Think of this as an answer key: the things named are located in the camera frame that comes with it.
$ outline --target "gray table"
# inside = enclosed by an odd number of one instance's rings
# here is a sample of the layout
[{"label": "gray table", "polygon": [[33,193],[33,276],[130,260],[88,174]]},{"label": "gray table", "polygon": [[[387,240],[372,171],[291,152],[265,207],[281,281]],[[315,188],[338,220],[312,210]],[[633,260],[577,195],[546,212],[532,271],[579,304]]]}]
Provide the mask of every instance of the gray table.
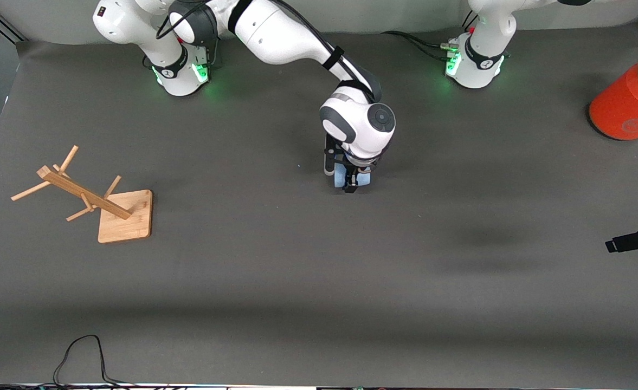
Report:
[{"label": "gray table", "polygon": [[[427,37],[442,41],[453,31]],[[465,90],[398,37],[335,35],[398,116],[373,184],[321,172],[318,64],[240,42],[194,96],[133,46],[21,46],[0,119],[0,381],[49,380],[78,336],[115,378],[393,387],[638,388],[638,141],[587,103],[638,62],[638,24],[520,32]],[[18,203],[81,146],[72,177],[155,192],[153,235],[96,242],[74,197]],[[63,379],[98,380],[93,344]]]}]

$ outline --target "white wall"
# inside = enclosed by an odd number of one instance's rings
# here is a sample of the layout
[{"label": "white wall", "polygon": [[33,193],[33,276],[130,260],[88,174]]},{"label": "white wall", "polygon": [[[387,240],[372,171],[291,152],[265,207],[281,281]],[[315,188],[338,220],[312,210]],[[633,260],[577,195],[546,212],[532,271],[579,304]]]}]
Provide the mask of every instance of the white wall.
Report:
[{"label": "white wall", "polygon": [[[31,40],[62,44],[104,43],[91,15],[98,0],[0,0],[0,15]],[[287,0],[317,29],[377,33],[432,31],[460,25],[465,0]],[[516,14],[520,29],[608,27],[638,20],[638,0],[554,4]]]}]

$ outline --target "dark gray tabletop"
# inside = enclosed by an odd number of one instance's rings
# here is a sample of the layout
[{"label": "dark gray tabletop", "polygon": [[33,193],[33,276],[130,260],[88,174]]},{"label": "dark gray tabletop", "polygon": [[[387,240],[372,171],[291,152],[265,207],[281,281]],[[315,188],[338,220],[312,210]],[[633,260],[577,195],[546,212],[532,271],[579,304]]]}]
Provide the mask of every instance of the dark gray tabletop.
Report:
[{"label": "dark gray tabletop", "polygon": [[[426,35],[441,42],[455,32]],[[49,380],[102,337],[138,382],[638,388],[638,141],[587,124],[638,62],[638,24],[519,32],[465,90],[398,37],[334,35],[398,129],[354,195],[321,172],[336,80],[220,44],[212,83],[167,96],[135,46],[33,43],[0,118],[0,382]],[[153,235],[96,242],[98,213],[36,170],[154,191]],[[95,382],[93,344],[63,380]]]}]

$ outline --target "square wooden board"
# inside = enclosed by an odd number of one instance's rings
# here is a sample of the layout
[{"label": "square wooden board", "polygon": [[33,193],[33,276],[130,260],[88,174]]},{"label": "square wooden board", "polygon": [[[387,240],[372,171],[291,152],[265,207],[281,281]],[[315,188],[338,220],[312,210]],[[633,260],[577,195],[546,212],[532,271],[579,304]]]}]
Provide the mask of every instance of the square wooden board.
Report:
[{"label": "square wooden board", "polygon": [[133,214],[128,219],[120,219],[110,212],[101,210],[98,242],[108,244],[110,242],[150,237],[152,227],[152,191],[141,190],[113,193],[107,199]]}]

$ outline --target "orange can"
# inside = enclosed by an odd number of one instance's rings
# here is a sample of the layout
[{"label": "orange can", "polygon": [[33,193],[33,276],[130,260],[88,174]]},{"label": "orange can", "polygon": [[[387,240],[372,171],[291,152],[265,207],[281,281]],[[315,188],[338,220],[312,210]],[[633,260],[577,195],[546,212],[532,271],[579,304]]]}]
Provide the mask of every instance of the orange can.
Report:
[{"label": "orange can", "polygon": [[615,140],[638,138],[638,64],[591,102],[589,119],[598,131]]}]

